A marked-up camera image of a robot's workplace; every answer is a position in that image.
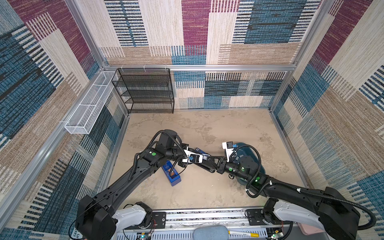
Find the blue and black stapler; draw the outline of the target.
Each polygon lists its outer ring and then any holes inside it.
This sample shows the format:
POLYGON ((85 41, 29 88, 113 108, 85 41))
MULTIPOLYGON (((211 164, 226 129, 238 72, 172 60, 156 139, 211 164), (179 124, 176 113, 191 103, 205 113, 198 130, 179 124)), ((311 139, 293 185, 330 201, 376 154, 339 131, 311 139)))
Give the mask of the blue and black stapler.
POLYGON ((203 150, 199 149, 199 148, 195 148, 195 151, 199 154, 202 154, 202 155, 207 155, 206 152, 204 152, 203 150))

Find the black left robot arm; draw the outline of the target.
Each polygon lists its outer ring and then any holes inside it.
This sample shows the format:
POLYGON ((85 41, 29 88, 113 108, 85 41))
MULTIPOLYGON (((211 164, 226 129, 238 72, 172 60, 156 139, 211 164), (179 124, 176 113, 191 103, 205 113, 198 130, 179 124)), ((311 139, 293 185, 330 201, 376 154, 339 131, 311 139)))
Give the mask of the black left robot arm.
POLYGON ((131 226, 150 227, 152 209, 143 202, 122 211, 118 208, 137 186, 167 161, 182 167, 198 164, 210 173, 215 172, 209 156, 200 155, 183 144, 175 131, 160 130, 143 151, 135 154, 133 166, 125 174, 94 197, 86 195, 80 200, 73 227, 85 240, 109 240, 117 231, 131 226))

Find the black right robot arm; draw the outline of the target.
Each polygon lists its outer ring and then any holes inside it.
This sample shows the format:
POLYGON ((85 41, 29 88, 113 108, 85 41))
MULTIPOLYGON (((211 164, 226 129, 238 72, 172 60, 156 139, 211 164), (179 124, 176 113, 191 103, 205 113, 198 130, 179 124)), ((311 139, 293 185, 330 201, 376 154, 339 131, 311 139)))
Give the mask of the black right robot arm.
POLYGON ((209 156, 217 173, 228 173, 246 183, 246 193, 255 199, 268 198, 263 209, 267 222, 297 222, 325 231, 335 240, 354 240, 357 232, 376 225, 377 217, 367 207, 348 201, 336 189, 299 187, 262 173, 258 150, 250 145, 236 146, 224 156, 209 156))

